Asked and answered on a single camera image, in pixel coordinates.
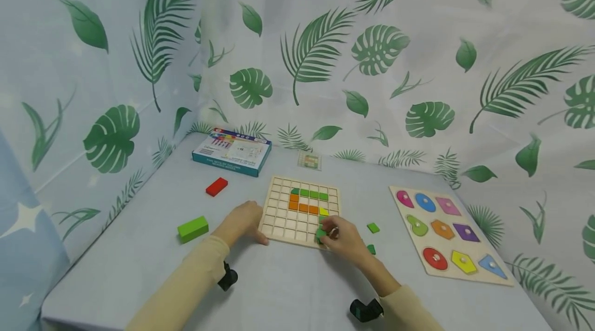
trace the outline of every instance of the red circle shape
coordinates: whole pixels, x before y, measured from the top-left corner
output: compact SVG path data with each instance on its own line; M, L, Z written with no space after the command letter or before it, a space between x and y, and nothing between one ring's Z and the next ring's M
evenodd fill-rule
M448 261L439 250L431 247L424 248L424 258L431 265L432 268L438 270L446 270L448 268Z

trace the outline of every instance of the gray tabletop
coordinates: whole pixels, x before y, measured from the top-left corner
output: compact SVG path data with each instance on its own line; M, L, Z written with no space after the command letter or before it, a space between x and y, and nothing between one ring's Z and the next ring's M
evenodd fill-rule
M192 162L191 151L205 136L188 136L149 179L47 296L44 319L85 330L122 330L201 240L181 245L177 226L204 215L212 230L247 199L264 203L271 176L281 175L338 187L342 215L357 225L367 244L375 245L377 257L414 289L445 330L551 330L518 284L510 288L426 274L388 186L453 194L440 177L330 156L322 171L309 170L297 167L297 151L274 147L262 174L252 178ZM229 185L212 198L205 189L218 177ZM370 222L381 232L372 235L366 229ZM185 330L381 329L380 320L360 324L349 315L354 299L367 303L375 292L333 253L244 240L227 261L238 272L238 282L228 292L212 289Z

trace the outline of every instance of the orange hexagon shape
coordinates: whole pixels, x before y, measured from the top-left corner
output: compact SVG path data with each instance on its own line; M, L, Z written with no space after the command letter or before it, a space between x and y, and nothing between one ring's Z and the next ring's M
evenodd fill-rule
M446 240L452 240L455 237L455 233L450 228L450 226L440 220L434 220L430 225L436 234L442 238L445 238Z

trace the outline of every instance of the wooden grid board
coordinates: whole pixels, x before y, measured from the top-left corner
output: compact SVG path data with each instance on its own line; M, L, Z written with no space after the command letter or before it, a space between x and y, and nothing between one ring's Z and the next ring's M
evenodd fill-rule
M428 275L514 286L514 277L488 241L476 234L450 195L390 186Z
M263 208L258 230L270 240L318 249L327 249L315 242L320 209L341 216L336 187L282 176L273 176Z

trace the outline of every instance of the red wooden block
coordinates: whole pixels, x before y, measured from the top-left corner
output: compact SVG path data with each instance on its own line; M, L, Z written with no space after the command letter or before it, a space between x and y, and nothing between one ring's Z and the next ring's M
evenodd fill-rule
M226 186L227 180L224 178L218 178L214 183L209 185L207 188L207 194L211 195L211 197L215 197L215 195L219 194L219 192L222 191Z

